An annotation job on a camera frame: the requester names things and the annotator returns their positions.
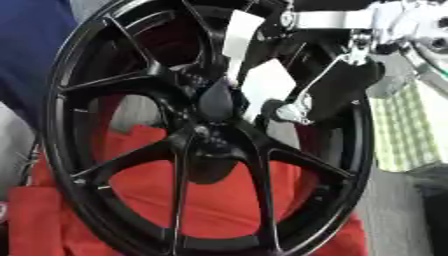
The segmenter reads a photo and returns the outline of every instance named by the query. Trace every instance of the rim lip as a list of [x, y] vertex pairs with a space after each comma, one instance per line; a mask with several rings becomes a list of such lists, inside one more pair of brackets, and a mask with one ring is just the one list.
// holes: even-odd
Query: rim lip
[[[147, 253], [143, 253], [139, 247], [135, 247], [135, 244], [131, 241], [126, 241], [120, 234], [116, 234], [111, 232], [112, 230], [108, 229], [105, 226], [106, 222], [104, 222], [100, 216], [95, 215], [91, 210], [87, 207], [87, 205], [80, 204], [79, 195], [77, 195], [77, 189], [74, 188], [74, 184], [71, 179], [68, 178], [66, 170], [67, 159], [64, 159], [59, 153], [61, 150], [59, 149], [61, 141], [55, 136], [57, 134], [56, 127], [57, 121], [55, 119], [50, 119], [50, 117], [54, 117], [56, 114], [56, 109], [54, 106], [57, 105], [57, 95], [55, 94], [54, 88], [60, 84], [60, 82], [65, 78], [65, 71], [67, 65], [69, 66], [69, 61], [72, 58], [72, 53], [75, 49], [79, 47], [79, 44], [85, 40], [86, 35], [91, 32], [92, 22], [101, 18], [107, 13], [114, 12], [114, 8], [121, 9], [123, 6], [129, 7], [129, 5], [133, 5], [132, 8], [138, 7], [140, 4], [157, 1], [157, 0], [139, 0], [136, 2], [126, 1], [118, 1], [109, 3], [104, 6], [100, 11], [90, 17], [83, 25], [81, 25], [66, 41], [61, 50], [59, 51], [56, 61], [54, 63], [50, 79], [49, 86], [50, 92], [47, 95], [45, 113], [44, 113], [44, 121], [43, 124], [43, 137], [44, 137], [44, 152], [47, 158], [47, 162], [50, 164], [52, 172], [54, 173], [56, 183], [59, 187], [59, 190], [62, 192], [64, 198], [70, 203], [72, 209], [76, 212], [76, 214], [83, 220], [84, 223], [102, 240], [107, 241], [107, 243], [115, 249], [126, 252], [129, 255], [148, 255]], [[368, 101], [366, 98], [363, 98], [360, 101], [360, 105], [353, 106], [354, 116], [356, 123], [355, 131], [356, 134], [356, 145], [354, 145], [354, 152], [358, 156], [354, 155], [353, 159], [359, 159], [358, 163], [354, 163], [352, 161], [352, 165], [359, 165], [358, 168], [354, 168], [358, 170], [359, 177], [357, 181], [354, 182], [353, 187], [350, 189], [350, 195], [346, 197], [347, 201], [350, 203], [346, 203], [343, 207], [340, 208], [340, 211], [336, 215], [336, 217], [328, 222], [328, 225], [321, 227], [319, 229], [320, 232], [316, 232], [313, 236], [309, 237], [309, 239], [297, 245], [295, 248], [287, 251], [284, 255], [291, 255], [294, 253], [297, 254], [307, 254], [311, 251], [317, 249], [320, 245], [325, 243], [328, 239], [331, 238], [332, 234], [334, 234], [345, 222], [346, 218], [349, 216], [355, 205], [357, 204], [359, 198], [364, 191], [364, 188], [367, 183], [367, 179], [369, 177], [371, 161], [373, 156], [373, 132], [372, 132], [372, 120], [370, 115], [370, 109], [368, 106]], [[252, 255], [248, 254], [248, 252], [239, 253], [235, 252], [234, 255]]]

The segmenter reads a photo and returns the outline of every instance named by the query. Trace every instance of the green checkered cloth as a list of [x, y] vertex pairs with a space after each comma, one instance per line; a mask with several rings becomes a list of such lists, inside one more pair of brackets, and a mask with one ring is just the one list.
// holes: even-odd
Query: green checkered cloth
[[448, 98], [421, 81], [370, 98], [378, 167], [405, 172], [448, 161]]

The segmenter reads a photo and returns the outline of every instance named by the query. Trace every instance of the bolt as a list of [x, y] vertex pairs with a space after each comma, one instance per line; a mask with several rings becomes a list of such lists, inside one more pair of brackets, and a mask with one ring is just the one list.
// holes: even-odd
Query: bolt
[[198, 125], [194, 128], [194, 130], [196, 131], [197, 134], [199, 134], [202, 137], [209, 137], [210, 136], [210, 131], [208, 130], [207, 127], [203, 126], [203, 125]]
[[280, 17], [280, 22], [286, 29], [292, 29], [294, 27], [295, 15], [291, 11], [286, 11]]

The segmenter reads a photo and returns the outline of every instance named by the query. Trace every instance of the rim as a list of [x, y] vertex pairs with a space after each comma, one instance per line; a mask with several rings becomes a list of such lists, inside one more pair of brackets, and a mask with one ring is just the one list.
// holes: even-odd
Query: rim
[[[215, 255], [223, 252], [233, 255], [270, 255], [273, 251], [276, 251], [277, 255], [293, 253], [302, 255], [315, 250], [344, 223], [366, 185], [373, 147], [372, 124], [367, 100], [365, 98], [361, 99], [360, 104], [353, 105], [340, 114], [344, 127], [342, 129], [343, 150], [340, 156], [341, 160], [338, 161], [338, 167], [325, 164], [311, 154], [285, 146], [267, 137], [252, 125], [238, 121], [237, 118], [222, 122], [219, 125], [216, 122], [210, 125], [208, 122], [197, 121], [179, 129], [178, 123], [172, 122], [176, 119], [176, 110], [183, 110], [187, 105], [191, 106], [193, 100], [189, 97], [188, 92], [172, 85], [178, 81], [177, 79], [188, 80], [183, 75], [193, 73], [196, 66], [187, 69], [184, 73], [179, 72], [179, 77], [177, 77], [178, 74], [172, 76], [172, 72], [164, 70], [163, 66], [156, 69], [154, 73], [156, 75], [151, 73], [154, 69], [148, 72], [145, 65], [143, 65], [144, 73], [126, 71], [132, 69], [130, 67], [141, 68], [139, 66], [140, 62], [137, 62], [131, 63], [128, 67], [119, 71], [121, 73], [128, 72], [125, 76], [114, 77], [113, 80], [98, 81], [99, 78], [87, 74], [89, 72], [86, 70], [89, 70], [92, 65], [100, 65], [92, 59], [89, 62], [90, 66], [86, 65], [87, 61], [84, 58], [84, 56], [92, 55], [87, 51], [95, 49], [95, 44], [98, 43], [95, 39], [98, 35], [107, 37], [110, 34], [113, 36], [118, 34], [128, 43], [130, 42], [128, 46], [130, 49], [137, 49], [135, 51], [137, 58], [145, 56], [141, 58], [143, 64], [153, 64], [154, 62], [150, 59], [151, 56], [140, 51], [141, 48], [135, 43], [133, 37], [139, 31], [143, 31], [142, 24], [160, 25], [174, 20], [176, 16], [173, 16], [172, 12], [164, 12], [164, 10], [178, 9], [179, 6], [169, 6], [165, 2], [161, 0], [133, 1], [130, 3], [121, 1], [110, 4], [78, 28], [60, 52], [50, 79], [51, 89], [45, 111], [44, 136], [45, 152], [61, 192], [78, 216], [96, 235], [115, 249], [126, 253], [126, 255], [174, 255], [175, 252], [177, 252], [177, 255]], [[232, 1], [220, 3], [224, 6], [218, 8], [216, 6], [213, 8], [207, 7], [203, 3], [198, 4], [201, 5], [198, 10], [203, 15], [227, 18], [230, 11], [225, 11], [225, 8], [242, 9], [245, 7]], [[251, 10], [257, 14], [266, 15], [277, 4], [279, 3], [275, 1], [262, 1], [259, 4], [252, 5]], [[154, 15], [142, 14], [142, 10], [151, 10], [147, 14]], [[207, 49], [207, 40], [207, 37], [202, 37], [201, 49]], [[221, 68], [219, 64], [216, 64], [219, 61], [206, 54], [210, 52], [213, 52], [213, 50], [207, 49], [204, 54], [198, 55], [199, 64], [209, 61], [207, 65], [199, 65], [198, 70], [200, 72], [198, 73], [200, 75], [205, 73], [208, 80], [215, 81], [214, 74], [207, 68], [213, 67], [214, 70], [220, 70]], [[79, 73], [84, 74], [84, 78], [81, 79], [77, 75]], [[95, 70], [91, 73], [98, 74], [101, 72]], [[111, 81], [116, 84], [117, 79], [122, 86], [115, 86], [113, 90], [104, 86], [110, 84]], [[144, 86], [140, 86], [139, 82], [134, 82], [136, 86], [133, 86], [130, 90], [129, 83], [139, 79], [145, 80], [145, 82], [149, 79], [158, 84], [163, 84], [163, 86], [155, 86], [156, 88], [151, 88], [148, 91]], [[169, 136], [160, 143], [142, 148], [140, 152], [151, 153], [149, 154], [151, 157], [146, 157], [144, 161], [167, 159], [167, 155], [174, 154], [174, 162], [182, 166], [194, 151], [192, 149], [200, 144], [200, 136], [197, 133], [199, 124], [219, 131], [224, 141], [231, 144], [234, 149], [228, 156], [244, 162], [251, 169], [260, 203], [261, 226], [259, 232], [246, 237], [225, 240], [198, 239], [180, 234], [179, 216], [181, 216], [182, 211], [182, 192], [187, 182], [185, 170], [182, 168], [177, 169], [179, 175], [175, 180], [174, 194], [176, 196], [173, 198], [175, 204], [171, 216], [171, 225], [167, 229], [162, 229], [146, 220], [142, 220], [120, 202], [118, 197], [111, 200], [111, 191], [98, 192], [98, 190], [92, 190], [91, 187], [86, 189], [86, 186], [77, 184], [75, 181], [80, 177], [86, 175], [83, 177], [85, 178], [93, 173], [92, 184], [97, 187], [102, 186], [115, 172], [143, 161], [143, 158], [138, 156], [138, 152], [137, 154], [134, 152], [131, 155], [137, 159], [134, 161], [129, 161], [129, 159], [122, 161], [125, 158], [121, 158], [121, 160], [106, 162], [104, 165], [93, 165], [92, 157], [89, 157], [88, 154], [90, 149], [82, 148], [79, 142], [75, 142], [76, 136], [73, 134], [76, 132], [73, 132], [72, 128], [80, 127], [80, 125], [79, 123], [73, 123], [73, 110], [82, 105], [87, 105], [89, 97], [94, 98], [95, 96], [116, 93], [143, 94], [151, 97], [165, 110], [168, 110], [165, 112], [164, 116], [166, 118], [164, 120]], [[190, 108], [190, 112], [196, 113], [195, 111], [195, 109]], [[273, 217], [269, 176], [267, 176], [269, 175], [269, 168], [266, 163], [269, 159], [301, 167], [306, 166], [317, 171], [321, 184], [330, 188], [324, 194], [325, 200], [322, 200], [322, 191], [315, 190], [300, 209], [277, 224]]]

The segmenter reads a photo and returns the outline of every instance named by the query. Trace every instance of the wheel spoke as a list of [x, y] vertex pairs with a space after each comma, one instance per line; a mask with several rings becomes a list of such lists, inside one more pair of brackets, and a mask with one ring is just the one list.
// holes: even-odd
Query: wheel spoke
[[222, 133], [237, 148], [231, 156], [243, 161], [251, 174], [260, 208], [261, 223], [257, 232], [259, 243], [268, 250], [279, 252], [281, 247], [274, 216], [269, 154], [264, 147], [269, 137], [245, 121], [236, 127], [224, 128]]
[[161, 141], [143, 146], [118, 156], [115, 159], [108, 160], [85, 171], [73, 174], [72, 178], [79, 179], [90, 177], [93, 178], [95, 184], [107, 184], [110, 177], [124, 169], [157, 160], [171, 159], [174, 153], [173, 148], [176, 148], [176, 144], [178, 144], [179, 140], [188, 137], [189, 133], [191, 133], [189, 132], [189, 129], [184, 128]]
[[209, 70], [213, 70], [213, 64], [218, 59], [218, 51], [216, 44], [213, 42], [213, 32], [209, 25], [205, 22], [202, 16], [194, 9], [194, 7], [187, 0], [177, 0], [177, 3], [181, 3], [181, 10], [183, 9], [186, 14], [186, 18], [191, 20], [192, 23], [198, 28], [199, 37], [202, 41], [205, 51], [204, 66], [209, 67]]
[[188, 162], [192, 157], [191, 149], [194, 140], [195, 136], [192, 134], [176, 145], [172, 210], [170, 226], [166, 234], [166, 240], [169, 243], [169, 255], [177, 255], [176, 252], [181, 247], [182, 216], [188, 185]]
[[315, 156], [275, 141], [274, 139], [271, 141], [270, 148], [272, 150], [270, 156], [272, 160], [307, 168], [315, 171], [321, 177], [341, 181], [352, 179], [354, 176], [350, 171], [329, 165]]
[[117, 94], [145, 95], [154, 100], [164, 110], [177, 113], [189, 105], [189, 98], [182, 88], [150, 76], [145, 71], [137, 71], [113, 76], [83, 84], [61, 88], [61, 95], [75, 99], [92, 100], [101, 96]]
[[268, 155], [260, 152], [258, 157], [254, 156], [251, 159], [248, 168], [260, 207], [261, 223], [257, 234], [260, 244], [270, 250], [281, 251], [277, 223], [274, 216]]
[[138, 92], [148, 79], [149, 77], [143, 71], [137, 71], [61, 88], [61, 91], [69, 96], [87, 94], [96, 98], [101, 95]]
[[123, 25], [118, 22], [117, 19], [111, 15], [107, 15], [104, 18], [106, 24], [114, 27], [121, 35], [123, 35], [132, 46], [136, 55], [143, 60], [146, 65], [147, 73], [149, 75], [163, 76], [167, 82], [177, 84], [178, 75], [168, 67], [162, 65], [149, 50], [143, 47], [137, 39], [131, 35]]

